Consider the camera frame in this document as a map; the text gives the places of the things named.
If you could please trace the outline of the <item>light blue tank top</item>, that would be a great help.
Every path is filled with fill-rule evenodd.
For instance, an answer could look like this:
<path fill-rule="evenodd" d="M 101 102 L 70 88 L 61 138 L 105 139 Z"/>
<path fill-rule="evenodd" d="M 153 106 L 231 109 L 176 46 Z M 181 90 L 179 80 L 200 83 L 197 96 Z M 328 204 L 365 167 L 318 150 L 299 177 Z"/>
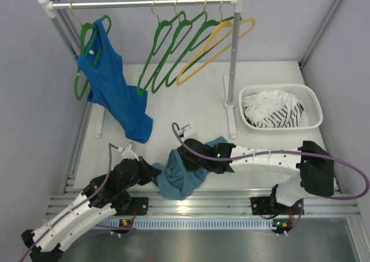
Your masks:
<path fill-rule="evenodd" d="M 205 143 L 208 145 L 208 155 L 214 158 L 226 158 L 231 153 L 231 143 L 220 136 Z M 194 172 L 186 171 L 183 161 L 177 149 L 172 149 L 165 165 L 154 163 L 153 167 L 161 171 L 161 174 L 154 178 L 153 183 L 159 188 L 164 198 L 171 200 L 183 200 L 199 188 L 209 173 L 224 174 L 232 172 L 228 162 L 215 162 L 205 159 L 205 168 Z"/>

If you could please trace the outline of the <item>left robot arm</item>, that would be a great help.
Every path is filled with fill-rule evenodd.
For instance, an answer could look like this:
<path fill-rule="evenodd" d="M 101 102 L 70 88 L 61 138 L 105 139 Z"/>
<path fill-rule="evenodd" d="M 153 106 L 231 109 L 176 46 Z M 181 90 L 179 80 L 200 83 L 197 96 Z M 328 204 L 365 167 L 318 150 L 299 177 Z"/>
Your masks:
<path fill-rule="evenodd" d="M 55 218 L 21 238 L 32 261 L 59 261 L 66 250 L 101 221 L 133 210 L 128 189 L 153 181 L 161 171 L 142 157 L 125 158 L 94 178 Z"/>

